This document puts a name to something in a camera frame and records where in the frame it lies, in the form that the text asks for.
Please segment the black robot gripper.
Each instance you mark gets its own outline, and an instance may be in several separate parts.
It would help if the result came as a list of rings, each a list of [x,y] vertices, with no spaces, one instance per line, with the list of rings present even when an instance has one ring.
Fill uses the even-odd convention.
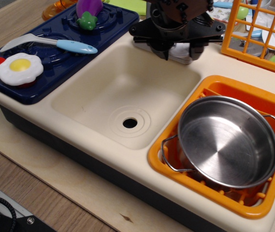
[[[174,43],[190,43],[189,56],[198,60],[209,43],[222,41],[226,25],[214,20],[212,0],[148,0],[150,17],[132,25],[137,43],[149,43],[161,59],[169,59]]]

